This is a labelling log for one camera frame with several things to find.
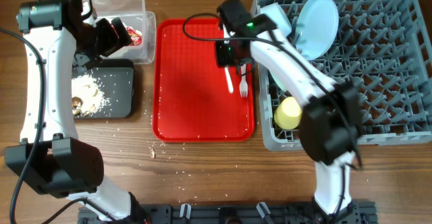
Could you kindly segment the light blue bowl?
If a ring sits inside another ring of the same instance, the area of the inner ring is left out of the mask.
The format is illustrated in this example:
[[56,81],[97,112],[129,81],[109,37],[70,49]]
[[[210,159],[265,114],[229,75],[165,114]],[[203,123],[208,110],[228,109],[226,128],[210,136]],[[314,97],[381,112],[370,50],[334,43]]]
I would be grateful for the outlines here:
[[267,17],[272,19],[285,37],[288,37],[291,34],[291,23],[285,14],[285,11],[278,3],[272,3],[271,5],[262,7],[260,9],[260,14],[265,14]]

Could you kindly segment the white plastic spoon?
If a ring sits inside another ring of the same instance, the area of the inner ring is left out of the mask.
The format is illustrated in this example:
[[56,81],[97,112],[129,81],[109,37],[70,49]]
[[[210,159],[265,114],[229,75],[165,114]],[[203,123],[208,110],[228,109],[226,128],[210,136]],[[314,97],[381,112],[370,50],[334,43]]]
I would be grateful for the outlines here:
[[[223,25],[223,33],[224,33],[224,38],[230,38],[231,37],[231,34],[230,34],[230,32],[227,31],[227,28],[225,25]],[[225,79],[227,82],[228,91],[230,94],[233,94],[234,93],[234,85],[232,82],[232,78],[230,76],[229,68],[225,67],[224,72],[225,72]]]

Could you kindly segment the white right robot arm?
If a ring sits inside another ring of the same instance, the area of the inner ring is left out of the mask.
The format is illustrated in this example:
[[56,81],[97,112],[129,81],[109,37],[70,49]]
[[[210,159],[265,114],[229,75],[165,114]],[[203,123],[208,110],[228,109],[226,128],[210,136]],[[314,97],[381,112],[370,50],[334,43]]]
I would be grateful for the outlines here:
[[300,143],[315,162],[317,187],[314,201],[322,215],[335,219],[351,203],[352,161],[359,158],[362,136],[358,91],[349,82],[338,83],[307,61],[278,29],[260,33],[223,33],[217,39],[229,53],[266,67],[302,109]]

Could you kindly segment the green bowl with rice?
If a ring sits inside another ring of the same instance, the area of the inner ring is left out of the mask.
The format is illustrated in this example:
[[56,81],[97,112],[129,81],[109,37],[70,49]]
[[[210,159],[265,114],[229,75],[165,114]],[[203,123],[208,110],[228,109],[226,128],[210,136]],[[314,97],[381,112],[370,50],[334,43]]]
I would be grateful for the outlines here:
[[271,73],[269,72],[269,75],[271,76],[272,80],[274,81],[274,83],[277,85],[277,87],[283,92],[287,92],[288,90],[286,89],[286,87]]

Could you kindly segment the light blue plate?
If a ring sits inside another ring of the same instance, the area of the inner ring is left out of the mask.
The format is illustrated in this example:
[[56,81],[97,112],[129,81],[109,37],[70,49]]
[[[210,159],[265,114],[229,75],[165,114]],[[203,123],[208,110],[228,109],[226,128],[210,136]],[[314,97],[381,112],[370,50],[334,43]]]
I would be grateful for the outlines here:
[[308,0],[296,23],[296,48],[314,60],[324,55],[335,41],[339,13],[333,0]]

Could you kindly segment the yellow plastic cup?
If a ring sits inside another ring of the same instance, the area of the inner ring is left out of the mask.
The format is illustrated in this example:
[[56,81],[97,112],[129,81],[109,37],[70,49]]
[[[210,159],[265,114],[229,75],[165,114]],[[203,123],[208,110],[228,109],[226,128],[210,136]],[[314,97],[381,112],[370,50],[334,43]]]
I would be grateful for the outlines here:
[[294,97],[284,99],[274,113],[277,126],[283,130],[293,130],[298,127],[302,117],[302,109]]

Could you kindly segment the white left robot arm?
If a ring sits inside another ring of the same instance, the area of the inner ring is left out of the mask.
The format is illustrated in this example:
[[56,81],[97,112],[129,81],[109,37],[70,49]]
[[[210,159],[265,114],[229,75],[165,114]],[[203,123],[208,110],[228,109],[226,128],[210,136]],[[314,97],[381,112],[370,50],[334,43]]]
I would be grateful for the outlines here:
[[28,56],[28,97],[21,143],[5,150],[6,165],[19,179],[9,208],[16,222],[22,184],[38,194],[87,204],[103,221],[133,223],[142,217],[135,197],[104,175],[99,149],[79,141],[72,114],[72,63],[79,49],[98,49],[119,34],[100,20],[89,24],[31,22],[20,40]]

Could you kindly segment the white plastic fork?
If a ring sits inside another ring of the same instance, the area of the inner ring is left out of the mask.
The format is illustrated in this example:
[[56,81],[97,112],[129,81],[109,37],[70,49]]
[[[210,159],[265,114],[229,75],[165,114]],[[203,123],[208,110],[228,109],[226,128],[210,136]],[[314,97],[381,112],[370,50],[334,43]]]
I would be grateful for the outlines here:
[[246,81],[246,64],[242,65],[240,68],[241,81],[240,81],[240,96],[246,98],[248,96],[248,84]]

